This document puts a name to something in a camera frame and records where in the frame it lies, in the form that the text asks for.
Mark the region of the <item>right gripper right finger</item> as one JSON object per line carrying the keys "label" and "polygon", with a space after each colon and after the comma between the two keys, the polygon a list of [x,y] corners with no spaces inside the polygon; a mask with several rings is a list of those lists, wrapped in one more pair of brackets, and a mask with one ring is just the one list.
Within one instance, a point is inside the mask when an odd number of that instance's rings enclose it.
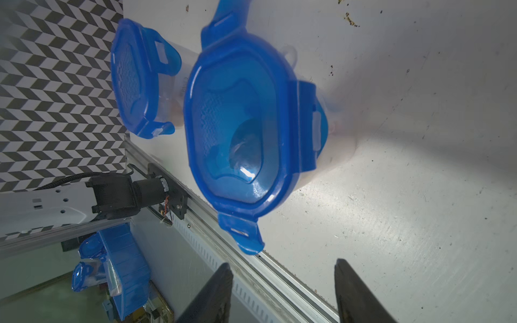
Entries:
{"label": "right gripper right finger", "polygon": [[396,323],[345,259],[337,259],[334,277],[340,322]]}

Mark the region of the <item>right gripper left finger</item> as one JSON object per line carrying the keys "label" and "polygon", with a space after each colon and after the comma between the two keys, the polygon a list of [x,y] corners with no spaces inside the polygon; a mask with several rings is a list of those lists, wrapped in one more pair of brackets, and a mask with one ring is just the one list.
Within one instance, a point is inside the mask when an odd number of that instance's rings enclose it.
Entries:
{"label": "right gripper left finger", "polygon": [[228,323],[233,278],[230,265],[221,264],[176,322]]}

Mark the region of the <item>clear cup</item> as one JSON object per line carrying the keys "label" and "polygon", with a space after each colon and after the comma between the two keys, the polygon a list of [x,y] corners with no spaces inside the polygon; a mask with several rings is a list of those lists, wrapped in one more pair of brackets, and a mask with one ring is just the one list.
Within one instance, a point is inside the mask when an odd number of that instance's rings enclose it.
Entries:
{"label": "clear cup", "polygon": [[180,55],[181,67],[175,76],[159,74],[159,99],[156,120],[171,122],[176,128],[184,126],[183,104],[188,77],[198,54],[175,43],[168,43]]}
{"label": "clear cup", "polygon": [[301,173],[295,186],[296,190],[344,165],[357,148],[354,112],[349,106],[338,102],[316,86],[316,111],[320,114],[320,149],[316,169]]}

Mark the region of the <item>blue lid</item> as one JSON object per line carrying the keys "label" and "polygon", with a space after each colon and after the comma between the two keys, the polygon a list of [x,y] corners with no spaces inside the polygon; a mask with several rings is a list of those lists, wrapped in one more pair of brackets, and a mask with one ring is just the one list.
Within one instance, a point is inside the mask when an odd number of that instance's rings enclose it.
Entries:
{"label": "blue lid", "polygon": [[174,83],[180,53],[157,31],[123,18],[110,50],[111,78],[126,129],[141,138],[171,135],[183,123]]}
{"label": "blue lid", "polygon": [[220,227],[243,253],[264,249],[258,220],[316,169],[316,86],[298,79],[284,52],[247,31],[248,1],[221,1],[201,31],[188,79],[188,161]]}

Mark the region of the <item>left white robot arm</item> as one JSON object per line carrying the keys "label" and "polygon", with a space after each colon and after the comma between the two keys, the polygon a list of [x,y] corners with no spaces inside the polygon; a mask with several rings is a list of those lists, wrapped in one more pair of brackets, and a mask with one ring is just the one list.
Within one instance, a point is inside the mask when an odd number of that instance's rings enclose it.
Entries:
{"label": "left white robot arm", "polygon": [[134,181],[128,174],[91,177],[35,191],[1,194],[1,235],[137,215],[164,202],[170,186],[162,177]]}

